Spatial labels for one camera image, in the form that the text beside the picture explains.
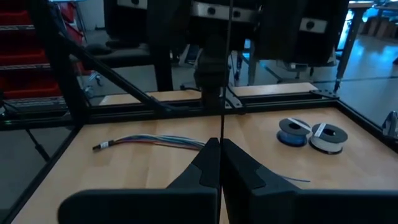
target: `white wire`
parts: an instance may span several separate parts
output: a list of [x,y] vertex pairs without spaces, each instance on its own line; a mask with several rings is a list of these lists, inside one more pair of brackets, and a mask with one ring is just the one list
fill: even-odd
[[310,141],[315,147],[330,153],[340,152],[344,146],[344,142],[342,143],[327,142],[315,136],[312,136],[310,138]]

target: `red storage bin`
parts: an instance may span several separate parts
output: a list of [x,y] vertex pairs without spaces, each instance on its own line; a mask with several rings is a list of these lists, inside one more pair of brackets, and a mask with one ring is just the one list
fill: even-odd
[[1,72],[0,89],[6,99],[61,96],[52,71],[10,70]]
[[0,66],[48,63],[34,32],[4,32],[0,35]]
[[73,3],[60,3],[60,10],[62,13],[63,19],[67,22],[74,22],[75,21],[75,6]]
[[71,38],[76,41],[78,44],[83,44],[83,34],[73,26],[68,23],[65,23],[67,27],[67,31],[70,34]]
[[23,1],[0,1],[0,26],[31,25],[28,12]]
[[81,62],[75,64],[75,69],[78,70],[81,73],[81,75],[91,75],[93,73],[92,70],[85,70]]

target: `black cable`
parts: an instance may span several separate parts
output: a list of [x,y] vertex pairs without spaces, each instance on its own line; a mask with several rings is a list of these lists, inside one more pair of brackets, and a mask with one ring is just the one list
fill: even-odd
[[[228,67],[228,57],[229,57],[229,45],[231,43],[231,29],[232,29],[232,13],[233,13],[234,0],[229,1],[229,16],[228,16],[228,30],[227,30],[227,38],[226,38],[226,50],[225,50],[225,68]],[[228,75],[229,70],[225,70],[224,75],[224,83],[228,86]],[[222,107],[221,107],[221,136],[220,136],[220,144],[221,148],[224,148],[224,124],[225,124],[225,102],[226,102],[226,86],[223,88],[223,99],[222,99]]]
[[[5,101],[3,101],[4,103],[4,109],[9,113],[10,111],[7,109],[6,106],[9,106],[10,108],[16,110],[17,112],[21,113],[21,111],[15,107],[12,104],[9,104]],[[29,129],[25,129],[26,133],[29,135],[30,139],[32,140],[32,142],[35,144],[35,149],[36,151],[43,157],[45,162],[48,162],[50,160],[50,156],[47,154],[47,152],[45,151],[44,147],[36,140],[35,136],[31,133],[31,131]]]
[[180,86],[180,90],[193,90],[193,91],[200,91],[198,88],[194,88],[194,87],[185,87],[185,86]]

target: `colored wire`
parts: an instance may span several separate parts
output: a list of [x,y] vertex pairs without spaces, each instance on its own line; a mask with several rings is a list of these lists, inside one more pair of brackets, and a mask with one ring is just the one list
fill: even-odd
[[[144,143],[144,144],[154,144],[158,146],[167,146],[167,147],[176,147],[181,149],[191,149],[199,151],[205,146],[204,142],[197,141],[194,139],[180,137],[180,136],[157,136],[151,134],[138,134],[133,136],[127,136],[107,142],[103,142],[95,147],[93,147],[94,151],[99,151],[101,149],[105,149],[107,147],[115,146],[118,144],[124,143]],[[309,180],[301,180],[291,177],[285,177],[283,175],[279,175],[287,180],[299,181],[309,183]]]

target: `wire spool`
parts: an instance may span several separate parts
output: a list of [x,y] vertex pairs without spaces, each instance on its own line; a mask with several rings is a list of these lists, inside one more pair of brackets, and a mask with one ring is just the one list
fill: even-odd
[[331,124],[317,124],[312,128],[310,145],[322,153],[336,155],[343,151],[348,135],[341,128]]
[[311,127],[295,118],[287,118],[279,121],[280,131],[277,133],[277,139],[292,147],[303,147],[307,144],[307,135],[311,132]]

